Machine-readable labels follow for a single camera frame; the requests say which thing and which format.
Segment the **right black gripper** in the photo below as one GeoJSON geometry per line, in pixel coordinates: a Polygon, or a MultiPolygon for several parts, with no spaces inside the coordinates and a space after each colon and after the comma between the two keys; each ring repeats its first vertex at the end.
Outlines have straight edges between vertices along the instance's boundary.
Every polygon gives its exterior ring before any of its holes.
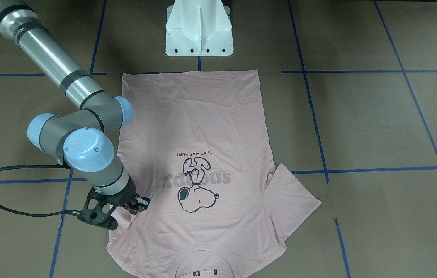
{"type": "Polygon", "coordinates": [[[148,209],[150,198],[140,197],[135,188],[124,188],[113,195],[100,195],[99,200],[116,207],[127,209],[132,215],[148,209]]]}

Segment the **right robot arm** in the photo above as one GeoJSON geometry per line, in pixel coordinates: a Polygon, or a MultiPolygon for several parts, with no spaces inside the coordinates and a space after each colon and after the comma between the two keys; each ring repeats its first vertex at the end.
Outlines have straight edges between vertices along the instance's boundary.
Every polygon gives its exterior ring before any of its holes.
{"type": "MultiPolygon", "coordinates": [[[[50,34],[111,95],[121,95],[123,72],[149,58],[145,40],[155,13],[147,0],[29,0],[50,34]]],[[[0,35],[0,167],[54,165],[54,159],[26,136],[40,113],[65,116],[77,111],[57,86],[13,42],[0,35]]],[[[81,186],[75,209],[91,185],[73,169],[18,169],[0,172],[0,204],[27,213],[63,209],[65,192],[81,186]]]]}

